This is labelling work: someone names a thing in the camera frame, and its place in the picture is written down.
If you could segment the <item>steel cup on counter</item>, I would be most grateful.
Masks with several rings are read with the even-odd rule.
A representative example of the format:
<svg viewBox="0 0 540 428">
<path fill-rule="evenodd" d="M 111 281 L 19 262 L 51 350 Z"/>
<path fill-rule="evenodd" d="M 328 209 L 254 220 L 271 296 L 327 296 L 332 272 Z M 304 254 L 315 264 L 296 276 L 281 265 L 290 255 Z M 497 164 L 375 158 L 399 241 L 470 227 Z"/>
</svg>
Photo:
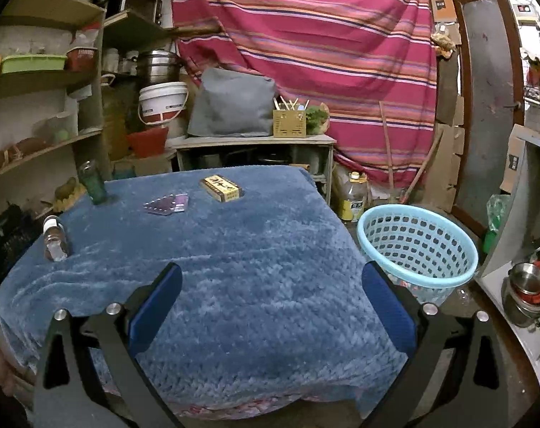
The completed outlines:
<svg viewBox="0 0 540 428">
<path fill-rule="evenodd" d="M 540 267 L 532 263 L 515 264 L 509 271 L 516 294 L 529 304 L 540 304 Z"/>
</svg>

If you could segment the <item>brown sauce jar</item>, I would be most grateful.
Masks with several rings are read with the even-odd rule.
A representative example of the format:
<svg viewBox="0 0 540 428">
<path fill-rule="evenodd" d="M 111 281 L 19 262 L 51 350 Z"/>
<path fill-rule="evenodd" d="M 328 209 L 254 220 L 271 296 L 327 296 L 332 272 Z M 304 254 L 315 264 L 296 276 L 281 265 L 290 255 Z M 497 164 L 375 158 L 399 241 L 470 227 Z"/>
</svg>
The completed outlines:
<svg viewBox="0 0 540 428">
<path fill-rule="evenodd" d="M 70 255 L 70 245 L 59 218 L 49 215 L 43 222 L 45 254 L 53 262 L 61 262 Z"/>
</svg>

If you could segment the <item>light blue plastic basket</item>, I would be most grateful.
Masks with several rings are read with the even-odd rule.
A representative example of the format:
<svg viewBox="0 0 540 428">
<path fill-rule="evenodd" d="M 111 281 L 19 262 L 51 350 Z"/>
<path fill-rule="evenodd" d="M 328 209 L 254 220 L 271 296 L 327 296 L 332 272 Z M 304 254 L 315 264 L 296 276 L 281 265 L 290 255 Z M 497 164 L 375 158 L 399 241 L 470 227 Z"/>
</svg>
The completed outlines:
<svg viewBox="0 0 540 428">
<path fill-rule="evenodd" d="M 459 225 L 415 206 L 370 208 L 357 222 L 357 238 L 365 258 L 421 304 L 443 304 L 479 265 L 476 245 Z"/>
</svg>

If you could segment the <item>blue fleece table cover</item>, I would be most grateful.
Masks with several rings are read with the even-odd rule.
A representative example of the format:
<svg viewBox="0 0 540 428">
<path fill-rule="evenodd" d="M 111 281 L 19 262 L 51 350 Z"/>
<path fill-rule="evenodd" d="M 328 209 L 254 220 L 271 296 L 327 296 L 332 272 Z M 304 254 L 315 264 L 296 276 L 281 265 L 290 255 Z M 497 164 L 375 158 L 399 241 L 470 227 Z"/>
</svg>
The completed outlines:
<svg viewBox="0 0 540 428">
<path fill-rule="evenodd" d="M 107 183 L 63 214 L 69 258 L 37 241 L 0 286 L 0 327 L 20 364 L 34 367 L 52 314 L 76 316 L 127 300 L 166 264 L 182 290 L 138 362 L 180 416 L 258 416 L 300 400 L 352 400 L 368 414 L 406 361 L 361 281 L 365 259 L 307 172 L 224 168 L 243 196 L 221 203 L 203 170 Z M 143 204 L 187 193 L 186 211 Z"/>
</svg>

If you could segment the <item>green glass bottle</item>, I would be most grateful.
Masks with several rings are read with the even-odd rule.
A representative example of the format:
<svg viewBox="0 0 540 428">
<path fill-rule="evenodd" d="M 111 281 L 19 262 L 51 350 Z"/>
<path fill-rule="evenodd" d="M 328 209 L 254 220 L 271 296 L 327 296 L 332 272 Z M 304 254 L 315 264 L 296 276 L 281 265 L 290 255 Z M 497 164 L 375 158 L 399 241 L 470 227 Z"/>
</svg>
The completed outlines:
<svg viewBox="0 0 540 428">
<path fill-rule="evenodd" d="M 107 190 L 96 161 L 85 161 L 80 165 L 77 173 L 94 205 L 107 201 Z"/>
</svg>

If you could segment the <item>cooking oil bottle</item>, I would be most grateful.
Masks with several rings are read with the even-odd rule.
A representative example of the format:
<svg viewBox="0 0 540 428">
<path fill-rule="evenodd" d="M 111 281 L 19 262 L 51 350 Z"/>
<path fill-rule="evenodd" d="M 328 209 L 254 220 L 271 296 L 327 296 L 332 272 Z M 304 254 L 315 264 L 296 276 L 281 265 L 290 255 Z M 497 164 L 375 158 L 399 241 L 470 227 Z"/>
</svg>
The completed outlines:
<svg viewBox="0 0 540 428">
<path fill-rule="evenodd" d="M 351 171 L 340 186 L 339 216 L 346 222 L 357 222 L 371 202 L 368 178 Z"/>
</svg>

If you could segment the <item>yellow red spice box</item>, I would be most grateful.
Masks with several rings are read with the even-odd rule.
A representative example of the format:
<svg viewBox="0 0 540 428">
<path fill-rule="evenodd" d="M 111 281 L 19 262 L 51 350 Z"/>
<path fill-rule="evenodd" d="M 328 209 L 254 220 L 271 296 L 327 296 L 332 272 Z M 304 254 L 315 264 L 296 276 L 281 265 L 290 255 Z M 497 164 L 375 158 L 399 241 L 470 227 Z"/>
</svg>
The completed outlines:
<svg viewBox="0 0 540 428">
<path fill-rule="evenodd" d="M 232 181 L 219 175 L 212 175 L 200 180 L 199 184 L 221 203 L 234 201 L 243 196 L 243 189 Z"/>
</svg>

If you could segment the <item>red plastic basin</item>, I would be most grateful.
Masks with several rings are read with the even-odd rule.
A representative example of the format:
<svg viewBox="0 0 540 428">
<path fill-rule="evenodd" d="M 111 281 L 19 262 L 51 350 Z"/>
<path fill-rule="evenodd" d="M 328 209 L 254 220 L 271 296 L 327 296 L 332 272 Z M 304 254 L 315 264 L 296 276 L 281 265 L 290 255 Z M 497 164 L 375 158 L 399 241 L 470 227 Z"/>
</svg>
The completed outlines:
<svg viewBox="0 0 540 428">
<path fill-rule="evenodd" d="M 167 141 L 168 129 L 162 127 L 149 128 L 143 132 L 127 135 L 128 144 L 137 158 L 150 158 L 161 155 Z"/>
</svg>

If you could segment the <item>large yellow oil jug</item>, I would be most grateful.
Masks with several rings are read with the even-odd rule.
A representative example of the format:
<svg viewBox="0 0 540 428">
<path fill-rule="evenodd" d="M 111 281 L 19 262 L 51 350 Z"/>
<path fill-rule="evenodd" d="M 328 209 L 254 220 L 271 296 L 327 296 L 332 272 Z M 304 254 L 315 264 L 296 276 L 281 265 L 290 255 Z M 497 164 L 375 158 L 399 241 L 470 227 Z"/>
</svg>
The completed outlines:
<svg viewBox="0 0 540 428">
<path fill-rule="evenodd" d="M 126 117 L 133 103 L 133 88 L 125 82 L 115 84 L 116 75 L 104 73 L 101 76 L 103 104 L 103 138 L 107 155 L 111 161 L 118 161 L 128 155 Z"/>
</svg>

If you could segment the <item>white plastic bucket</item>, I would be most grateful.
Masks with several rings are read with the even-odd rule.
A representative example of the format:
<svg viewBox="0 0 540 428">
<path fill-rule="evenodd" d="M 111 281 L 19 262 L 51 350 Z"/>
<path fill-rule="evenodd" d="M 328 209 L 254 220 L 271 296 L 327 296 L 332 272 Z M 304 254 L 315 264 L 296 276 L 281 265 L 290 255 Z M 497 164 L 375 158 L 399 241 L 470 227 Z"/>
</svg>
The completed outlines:
<svg viewBox="0 0 540 428">
<path fill-rule="evenodd" d="M 149 127 L 167 124 L 185 109 L 189 98 L 187 84 L 164 82 L 144 87 L 138 95 L 138 118 Z"/>
</svg>

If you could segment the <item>low wooden cabinet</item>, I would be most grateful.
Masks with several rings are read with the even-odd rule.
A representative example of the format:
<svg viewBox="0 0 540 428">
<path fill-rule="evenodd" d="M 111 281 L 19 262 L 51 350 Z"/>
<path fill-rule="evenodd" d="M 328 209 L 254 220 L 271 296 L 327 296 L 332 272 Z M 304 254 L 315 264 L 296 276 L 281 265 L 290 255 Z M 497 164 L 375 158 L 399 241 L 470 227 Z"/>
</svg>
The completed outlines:
<svg viewBox="0 0 540 428">
<path fill-rule="evenodd" d="M 307 137 L 179 137 L 168 139 L 178 169 L 245 165 L 292 165 L 311 174 L 324 199 L 331 201 L 333 151 L 336 140 L 326 134 Z"/>
</svg>

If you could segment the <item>wooden framed door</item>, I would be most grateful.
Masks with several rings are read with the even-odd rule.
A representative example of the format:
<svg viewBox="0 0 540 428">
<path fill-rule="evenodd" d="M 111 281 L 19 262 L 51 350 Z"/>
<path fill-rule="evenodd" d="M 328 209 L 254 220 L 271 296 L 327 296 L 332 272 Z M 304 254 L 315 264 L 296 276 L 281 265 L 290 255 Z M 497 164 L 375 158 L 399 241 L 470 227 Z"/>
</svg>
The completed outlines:
<svg viewBox="0 0 540 428">
<path fill-rule="evenodd" d="M 520 33 L 510 0 L 453 0 L 460 23 L 464 148 L 452 214 L 478 237 L 499 191 L 513 125 L 524 122 Z"/>
</svg>

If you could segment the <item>steel pots stack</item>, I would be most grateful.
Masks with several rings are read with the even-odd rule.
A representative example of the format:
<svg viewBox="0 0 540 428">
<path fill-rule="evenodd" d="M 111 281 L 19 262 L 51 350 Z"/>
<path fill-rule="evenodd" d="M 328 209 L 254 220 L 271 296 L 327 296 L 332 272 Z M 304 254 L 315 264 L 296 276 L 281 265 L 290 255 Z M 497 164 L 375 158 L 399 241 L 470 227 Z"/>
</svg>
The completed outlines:
<svg viewBox="0 0 540 428">
<path fill-rule="evenodd" d="M 179 56 L 164 49 L 141 53 L 137 58 L 137 78 L 142 86 L 179 80 L 182 63 Z"/>
</svg>

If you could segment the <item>green plastic tray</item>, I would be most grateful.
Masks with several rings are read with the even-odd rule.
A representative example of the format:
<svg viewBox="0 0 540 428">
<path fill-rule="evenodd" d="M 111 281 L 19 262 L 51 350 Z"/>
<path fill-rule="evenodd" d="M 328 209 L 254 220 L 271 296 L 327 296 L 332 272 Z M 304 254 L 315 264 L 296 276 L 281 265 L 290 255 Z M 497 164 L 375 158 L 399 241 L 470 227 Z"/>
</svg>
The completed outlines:
<svg viewBox="0 0 540 428">
<path fill-rule="evenodd" d="M 10 55 L 2 59 L 0 72 L 5 75 L 13 72 L 62 71 L 66 60 L 65 55 Z"/>
</svg>

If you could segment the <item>wooden wall shelf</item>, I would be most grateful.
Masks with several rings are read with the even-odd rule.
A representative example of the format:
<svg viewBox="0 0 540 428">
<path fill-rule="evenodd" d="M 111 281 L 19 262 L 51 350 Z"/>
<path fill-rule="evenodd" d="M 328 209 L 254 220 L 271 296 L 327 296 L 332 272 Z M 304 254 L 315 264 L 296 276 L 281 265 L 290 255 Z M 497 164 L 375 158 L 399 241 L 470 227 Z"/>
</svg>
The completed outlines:
<svg viewBox="0 0 540 428">
<path fill-rule="evenodd" d="M 0 0 L 0 64 L 10 55 L 65 55 L 62 71 L 0 72 L 0 214 L 47 211 L 57 189 L 96 161 L 103 138 L 102 58 L 108 47 L 141 49 L 167 37 L 162 0 Z"/>
</svg>

